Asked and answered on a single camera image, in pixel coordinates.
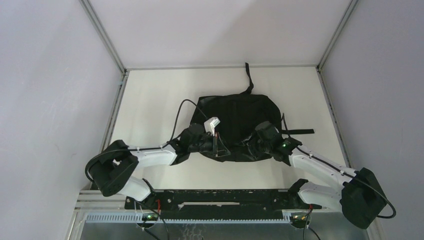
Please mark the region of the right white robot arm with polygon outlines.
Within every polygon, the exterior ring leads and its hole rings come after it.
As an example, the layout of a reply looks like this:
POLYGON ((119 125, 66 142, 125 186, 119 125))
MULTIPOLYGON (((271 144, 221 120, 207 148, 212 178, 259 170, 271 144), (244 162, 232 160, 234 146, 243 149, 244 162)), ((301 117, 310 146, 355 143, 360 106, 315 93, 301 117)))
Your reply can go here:
POLYGON ((327 208, 342 213, 354 226, 367 229, 376 218, 382 217, 380 213, 386 206, 393 206, 371 170, 337 164, 308 149, 299 140, 283 137, 268 121, 254 129, 249 147, 325 183, 319 185, 303 178, 295 182, 289 188, 289 203, 295 208, 305 204, 327 208))

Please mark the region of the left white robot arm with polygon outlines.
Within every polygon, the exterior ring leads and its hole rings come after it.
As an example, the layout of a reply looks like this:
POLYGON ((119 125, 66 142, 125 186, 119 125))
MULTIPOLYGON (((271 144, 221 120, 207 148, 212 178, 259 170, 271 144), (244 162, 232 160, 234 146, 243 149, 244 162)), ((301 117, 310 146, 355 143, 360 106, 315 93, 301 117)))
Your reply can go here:
POLYGON ((127 196, 149 209, 155 205, 157 196, 151 185, 136 177, 135 172, 152 166, 178 165, 192 153, 217 158, 229 155, 230 150, 216 129, 219 124, 218 117, 211 117, 203 124, 191 124, 179 136, 157 147, 130 146, 116 140, 88 161, 85 175, 104 197, 127 196))

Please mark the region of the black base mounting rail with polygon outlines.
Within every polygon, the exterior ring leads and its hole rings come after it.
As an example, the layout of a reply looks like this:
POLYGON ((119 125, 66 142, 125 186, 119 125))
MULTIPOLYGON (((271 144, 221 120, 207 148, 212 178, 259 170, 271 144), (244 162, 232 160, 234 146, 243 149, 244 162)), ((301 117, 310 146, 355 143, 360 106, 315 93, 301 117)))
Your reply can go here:
POLYGON ((126 210, 155 210, 165 218, 276 218, 284 211, 307 211, 310 205, 287 189, 156 190, 146 199, 125 199, 126 210))

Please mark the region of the black student backpack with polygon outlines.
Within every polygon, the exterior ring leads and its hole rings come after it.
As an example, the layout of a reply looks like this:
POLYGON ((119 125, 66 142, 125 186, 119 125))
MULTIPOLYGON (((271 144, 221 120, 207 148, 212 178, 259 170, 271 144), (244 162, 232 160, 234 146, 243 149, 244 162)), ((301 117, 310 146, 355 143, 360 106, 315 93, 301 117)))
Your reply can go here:
POLYGON ((273 124, 283 135, 314 134, 315 131, 311 128, 283 129, 283 117, 280 109, 268 96, 253 94, 253 88, 254 83, 250 80, 248 88, 241 93, 199 97, 190 125, 203 124, 212 117, 218 117, 220 123, 216 130, 225 146, 231 152, 230 158, 215 158, 201 153, 203 156, 218 162, 258 162, 267 160, 267 155, 257 159, 250 151, 250 141, 255 128, 266 121, 273 124))

